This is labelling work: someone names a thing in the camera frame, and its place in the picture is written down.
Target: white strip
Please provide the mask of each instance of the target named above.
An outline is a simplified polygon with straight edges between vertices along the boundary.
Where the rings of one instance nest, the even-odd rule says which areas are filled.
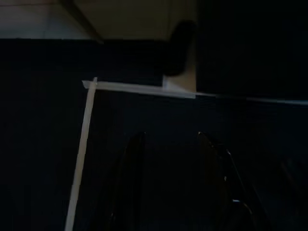
[[[90,86],[90,81],[82,81],[83,86],[88,89]],[[110,90],[110,91],[122,91],[146,95],[158,95],[167,97],[177,97],[177,98],[188,98],[195,99],[196,93],[194,92],[179,92],[170,91],[163,89],[162,87],[147,86],[139,84],[128,84],[128,83],[113,83],[113,82],[97,82],[98,90]]]
[[[97,85],[97,78],[95,77],[93,82],[90,82],[89,84],[90,85],[89,85],[89,90],[88,90],[88,95],[87,95],[86,108],[85,108],[85,113],[83,116],[83,123],[82,123],[81,136],[80,136],[80,142],[79,142],[79,150],[78,150],[78,155],[77,155],[77,160],[76,160],[74,181],[72,185],[71,197],[70,197],[70,201],[68,205],[68,212],[66,216],[65,231],[73,230],[77,200],[78,200],[78,195],[79,195],[79,188],[80,188],[81,178],[82,178],[83,163],[85,160],[86,149],[87,149],[87,140],[88,140],[88,134],[89,134],[92,108],[93,108],[93,103],[94,103],[94,95],[95,95],[95,90],[96,90],[96,85]]]
[[[88,89],[91,82],[86,81],[86,80],[82,82],[83,82],[83,86],[86,89]],[[177,98],[189,98],[189,99],[195,99],[196,95],[199,95],[199,96],[207,96],[207,97],[213,97],[213,98],[219,98],[219,99],[235,99],[235,100],[246,100],[246,101],[255,101],[255,102],[263,102],[263,103],[280,103],[280,104],[308,106],[308,100],[280,100],[280,99],[257,98],[257,97],[236,97],[236,96],[228,96],[228,95],[213,94],[213,93],[201,93],[201,92],[171,91],[163,87],[138,85],[138,84],[127,84],[127,83],[98,82],[97,89],[98,90],[110,90],[110,91],[122,91],[122,92],[147,94],[147,95],[177,97]]]

